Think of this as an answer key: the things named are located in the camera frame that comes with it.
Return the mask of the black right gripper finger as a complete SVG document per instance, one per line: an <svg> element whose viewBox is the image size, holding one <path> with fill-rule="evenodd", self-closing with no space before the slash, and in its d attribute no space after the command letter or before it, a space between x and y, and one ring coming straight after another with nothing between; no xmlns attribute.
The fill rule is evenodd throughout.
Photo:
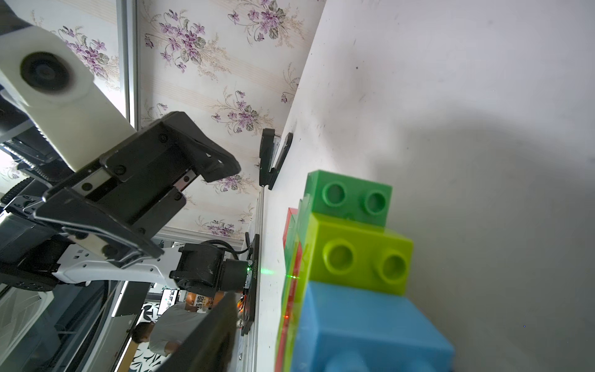
<svg viewBox="0 0 595 372"><path fill-rule="evenodd" d="M232 361L237 321L236 294L227 292L158 370L227 371Z"/></svg>

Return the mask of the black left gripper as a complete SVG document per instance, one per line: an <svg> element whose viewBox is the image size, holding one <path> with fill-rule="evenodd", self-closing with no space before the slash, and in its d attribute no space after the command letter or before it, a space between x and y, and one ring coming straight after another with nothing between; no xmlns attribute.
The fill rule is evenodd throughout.
<svg viewBox="0 0 595 372"><path fill-rule="evenodd" d="M211 183L241 172L237 159L185 112L168 113L138 134L77 171L69 188L34 212L66 232L105 241L102 254L118 268L164 254L149 237L186 206L184 189L198 175Z"/></svg>

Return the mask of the blue square lego brick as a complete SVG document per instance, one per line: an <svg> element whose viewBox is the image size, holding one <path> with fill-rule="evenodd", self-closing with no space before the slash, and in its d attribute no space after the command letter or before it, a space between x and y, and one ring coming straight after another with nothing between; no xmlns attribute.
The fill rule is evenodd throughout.
<svg viewBox="0 0 595 372"><path fill-rule="evenodd" d="M450 371L453 345L406 297L312 282L291 371Z"/></svg>

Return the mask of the lime long lego brick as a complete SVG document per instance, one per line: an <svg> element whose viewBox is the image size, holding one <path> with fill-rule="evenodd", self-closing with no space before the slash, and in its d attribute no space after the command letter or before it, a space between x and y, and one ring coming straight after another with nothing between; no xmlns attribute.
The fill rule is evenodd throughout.
<svg viewBox="0 0 595 372"><path fill-rule="evenodd" d="M403 296L414 244L389 229L313 213L308 220L295 299L316 281Z"/></svg>

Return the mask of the green square lego brick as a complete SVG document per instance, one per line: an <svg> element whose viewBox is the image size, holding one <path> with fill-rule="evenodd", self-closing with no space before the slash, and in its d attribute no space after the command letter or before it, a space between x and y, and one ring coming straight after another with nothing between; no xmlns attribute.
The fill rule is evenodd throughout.
<svg viewBox="0 0 595 372"><path fill-rule="evenodd" d="M299 209L384 227L392 191L387 184L316 170L308 174Z"/></svg>

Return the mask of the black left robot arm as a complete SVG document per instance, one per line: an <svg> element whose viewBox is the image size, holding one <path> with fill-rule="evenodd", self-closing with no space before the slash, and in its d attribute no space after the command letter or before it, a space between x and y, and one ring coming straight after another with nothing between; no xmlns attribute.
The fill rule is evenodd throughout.
<svg viewBox="0 0 595 372"><path fill-rule="evenodd" d="M185 253L154 238L187 204L194 181L237 175L240 164L183 112L172 112L71 170L44 159L1 201L1 281L28 291L87 281L191 282L215 291L223 253Z"/></svg>

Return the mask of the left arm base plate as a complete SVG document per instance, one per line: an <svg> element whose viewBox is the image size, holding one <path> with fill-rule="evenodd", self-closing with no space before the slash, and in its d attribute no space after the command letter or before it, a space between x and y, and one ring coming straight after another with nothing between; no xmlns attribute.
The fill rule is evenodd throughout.
<svg viewBox="0 0 595 372"><path fill-rule="evenodd" d="M246 288L246 293L243 302L243 326L241 335L247 336L255 322L257 315L257 289L258 276L260 274L260 235L255 234L253 237L247 232L246 247L248 248L248 279L249 285Z"/></svg>

